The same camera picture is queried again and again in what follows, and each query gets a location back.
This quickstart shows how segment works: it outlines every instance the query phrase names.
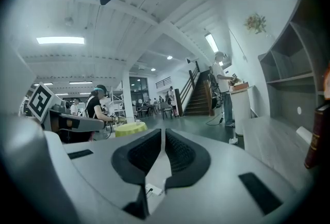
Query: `red book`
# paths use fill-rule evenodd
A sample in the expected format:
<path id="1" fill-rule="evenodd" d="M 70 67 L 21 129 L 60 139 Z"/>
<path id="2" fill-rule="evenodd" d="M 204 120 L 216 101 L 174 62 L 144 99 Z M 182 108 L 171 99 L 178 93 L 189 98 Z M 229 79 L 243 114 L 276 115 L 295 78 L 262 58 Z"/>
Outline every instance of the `red book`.
<path id="1" fill-rule="evenodd" d="M 313 137 L 305 159 L 305 167 L 312 168 L 322 162 L 325 143 L 330 136 L 330 103 L 315 110 Z"/>

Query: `pillar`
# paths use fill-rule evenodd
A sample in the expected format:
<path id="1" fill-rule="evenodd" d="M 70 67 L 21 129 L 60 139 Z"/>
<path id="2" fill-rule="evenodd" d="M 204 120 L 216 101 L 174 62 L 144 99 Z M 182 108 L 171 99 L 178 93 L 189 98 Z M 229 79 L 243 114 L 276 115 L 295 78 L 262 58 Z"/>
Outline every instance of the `pillar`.
<path id="1" fill-rule="evenodd" d="M 125 70 L 123 72 L 123 95 L 125 104 L 125 113 L 127 118 L 127 123 L 134 122 L 134 113 L 132 107 L 132 99 L 130 96 L 130 83 L 129 83 L 129 71 Z"/>

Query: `green floor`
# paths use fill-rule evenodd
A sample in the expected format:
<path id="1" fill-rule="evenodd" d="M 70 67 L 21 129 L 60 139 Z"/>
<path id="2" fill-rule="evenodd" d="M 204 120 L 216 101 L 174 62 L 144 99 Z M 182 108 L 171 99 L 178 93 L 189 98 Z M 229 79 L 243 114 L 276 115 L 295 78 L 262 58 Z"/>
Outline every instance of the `green floor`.
<path id="1" fill-rule="evenodd" d="M 190 132 L 195 135 L 200 135 L 210 139 L 222 141 L 228 143 L 229 139 L 233 137 L 235 129 L 231 127 L 225 127 L 224 122 L 216 126 L 208 126 L 205 123 L 214 117 L 208 116 L 187 116 L 181 118 L 171 119 L 170 117 L 164 120 L 160 114 L 153 115 L 151 117 L 140 118 L 141 121 L 145 122 L 148 129 L 175 129 L 179 131 Z M 220 121 L 221 115 L 216 117 L 210 124 L 218 124 Z M 238 144 L 237 146 L 244 149 L 244 140 L 243 137 L 237 137 Z"/>

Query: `trousers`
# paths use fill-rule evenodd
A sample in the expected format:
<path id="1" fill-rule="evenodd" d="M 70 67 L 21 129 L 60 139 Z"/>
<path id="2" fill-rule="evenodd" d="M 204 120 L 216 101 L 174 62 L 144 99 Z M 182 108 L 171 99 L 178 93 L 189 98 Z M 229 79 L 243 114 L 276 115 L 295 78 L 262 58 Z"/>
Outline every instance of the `trousers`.
<path id="1" fill-rule="evenodd" d="M 229 126 L 234 122 L 232 99 L 230 98 L 230 94 L 225 92 L 221 93 L 221 96 L 223 99 L 223 108 L 225 111 L 225 126 Z"/>

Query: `yellow tablecloth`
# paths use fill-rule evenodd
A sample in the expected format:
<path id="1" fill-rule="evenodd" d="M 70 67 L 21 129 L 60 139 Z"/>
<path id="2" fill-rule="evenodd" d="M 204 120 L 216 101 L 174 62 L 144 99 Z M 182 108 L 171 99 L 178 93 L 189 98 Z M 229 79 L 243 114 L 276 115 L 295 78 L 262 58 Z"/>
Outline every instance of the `yellow tablecloth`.
<path id="1" fill-rule="evenodd" d="M 127 136 L 141 131 L 146 131 L 147 129 L 148 128 L 144 122 L 140 122 L 139 125 L 136 125 L 136 122 L 124 124 L 116 128 L 115 136 L 116 137 Z"/>

